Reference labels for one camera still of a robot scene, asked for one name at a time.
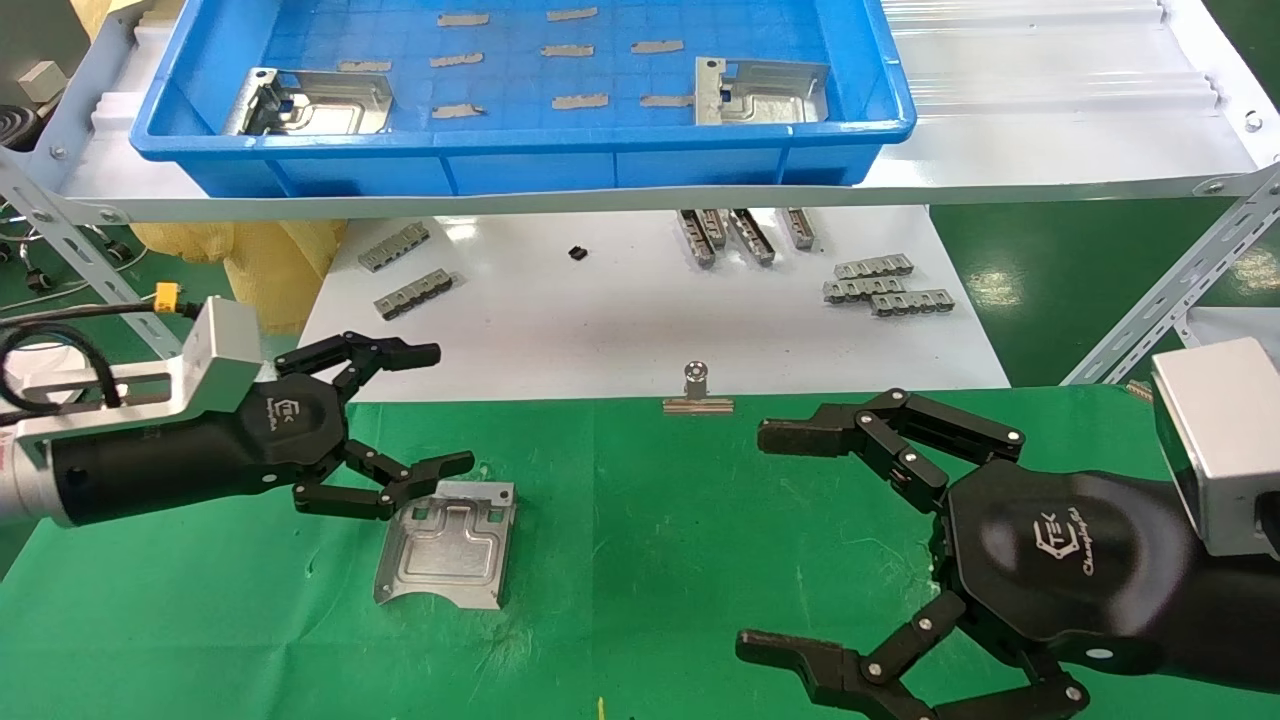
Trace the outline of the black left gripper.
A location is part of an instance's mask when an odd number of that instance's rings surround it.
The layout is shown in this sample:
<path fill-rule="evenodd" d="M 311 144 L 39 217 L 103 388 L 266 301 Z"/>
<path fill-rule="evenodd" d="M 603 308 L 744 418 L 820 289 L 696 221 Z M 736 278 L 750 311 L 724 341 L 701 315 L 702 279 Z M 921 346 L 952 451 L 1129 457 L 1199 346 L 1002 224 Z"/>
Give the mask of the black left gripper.
<path fill-rule="evenodd" d="M 67 523 L 86 527 L 293 486 L 294 510 L 385 521 L 475 468 L 470 451 L 404 465 L 348 439 L 347 404 L 379 372 L 430 368 L 436 343 L 374 340 L 355 332 L 274 359 L 282 378 L 253 384 L 229 413 L 51 443 L 52 479 Z M 314 378 L 346 365 L 330 383 Z M 375 489 L 328 486 L 338 468 Z"/>

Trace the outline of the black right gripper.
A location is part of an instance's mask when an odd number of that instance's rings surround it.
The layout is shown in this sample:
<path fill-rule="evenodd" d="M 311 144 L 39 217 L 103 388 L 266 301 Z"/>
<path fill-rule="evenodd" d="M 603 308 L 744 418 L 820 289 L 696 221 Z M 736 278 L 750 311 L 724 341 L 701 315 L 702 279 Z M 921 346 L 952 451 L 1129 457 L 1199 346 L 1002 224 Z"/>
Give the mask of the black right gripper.
<path fill-rule="evenodd" d="M 1114 675 L 1277 691 L 1275 560 L 1208 553 L 1167 480 L 984 466 L 1016 462 L 1024 442 L 900 388 L 756 429 L 764 454 L 860 459 L 919 512 L 942 514 L 946 500 L 945 570 L 972 601 L 966 629 L 997 659 L 1018 653 L 1027 685 L 937 706 L 906 688 L 905 674 L 968 611 L 951 591 L 870 653 L 746 629 L 737 659 L 790 670 L 812 703 L 868 719 L 1073 719 L 1091 694 L 1052 656 Z M 948 488 L 922 446 L 983 468 Z M 1033 650 L 1052 656 L 1020 652 Z"/>

